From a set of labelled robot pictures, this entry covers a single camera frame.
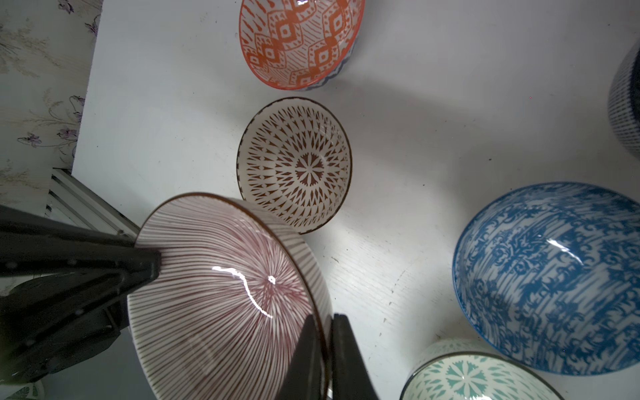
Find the black petal patterned bowl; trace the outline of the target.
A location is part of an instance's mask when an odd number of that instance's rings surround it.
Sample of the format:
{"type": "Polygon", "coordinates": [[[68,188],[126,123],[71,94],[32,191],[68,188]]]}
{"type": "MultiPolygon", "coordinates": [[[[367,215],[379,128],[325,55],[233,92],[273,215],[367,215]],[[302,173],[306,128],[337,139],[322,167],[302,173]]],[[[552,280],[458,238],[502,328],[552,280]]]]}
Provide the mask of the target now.
{"type": "Polygon", "coordinates": [[[608,121],[620,144],[639,159],[639,41],[628,51],[613,78],[608,121]]]}

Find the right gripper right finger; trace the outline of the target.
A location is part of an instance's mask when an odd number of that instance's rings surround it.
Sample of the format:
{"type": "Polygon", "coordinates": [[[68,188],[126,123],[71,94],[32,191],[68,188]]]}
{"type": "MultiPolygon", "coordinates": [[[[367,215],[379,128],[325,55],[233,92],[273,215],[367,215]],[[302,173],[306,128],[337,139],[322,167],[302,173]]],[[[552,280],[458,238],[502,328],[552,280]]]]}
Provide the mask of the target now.
{"type": "Polygon", "coordinates": [[[347,315],[333,315],[327,348],[322,339],[307,316],[276,398],[377,399],[347,315]]]}

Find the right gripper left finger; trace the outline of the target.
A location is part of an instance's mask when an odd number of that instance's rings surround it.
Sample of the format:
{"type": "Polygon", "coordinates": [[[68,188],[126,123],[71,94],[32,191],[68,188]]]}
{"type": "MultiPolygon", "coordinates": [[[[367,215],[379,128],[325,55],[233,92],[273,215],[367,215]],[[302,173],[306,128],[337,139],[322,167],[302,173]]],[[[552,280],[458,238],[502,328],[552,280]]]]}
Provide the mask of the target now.
{"type": "Polygon", "coordinates": [[[161,253],[1,208],[1,275],[28,281],[1,298],[1,382],[26,384],[108,349],[129,325],[126,297],[155,280],[161,253]]]}

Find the pink striped bowl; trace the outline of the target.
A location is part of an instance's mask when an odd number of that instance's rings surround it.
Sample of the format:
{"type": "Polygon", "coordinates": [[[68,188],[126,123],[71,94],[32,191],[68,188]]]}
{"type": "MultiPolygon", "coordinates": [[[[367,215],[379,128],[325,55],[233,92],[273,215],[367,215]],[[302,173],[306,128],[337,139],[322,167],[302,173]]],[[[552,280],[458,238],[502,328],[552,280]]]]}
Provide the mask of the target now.
{"type": "Polygon", "coordinates": [[[307,317],[328,364],[326,281],[283,220],[242,200],[186,193],[151,213],[136,247],[162,256],[158,277],[128,296],[156,398],[275,398],[307,317]]]}

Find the green triangle patterned bowl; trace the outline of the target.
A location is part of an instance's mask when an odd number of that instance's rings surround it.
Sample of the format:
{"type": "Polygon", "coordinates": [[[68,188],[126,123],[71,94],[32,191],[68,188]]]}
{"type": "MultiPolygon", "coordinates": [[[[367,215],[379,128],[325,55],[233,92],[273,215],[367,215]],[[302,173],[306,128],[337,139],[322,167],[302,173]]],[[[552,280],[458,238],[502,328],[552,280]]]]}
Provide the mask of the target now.
{"type": "Polygon", "coordinates": [[[540,376],[474,339],[440,340],[421,354],[401,399],[560,399],[540,376]]]}

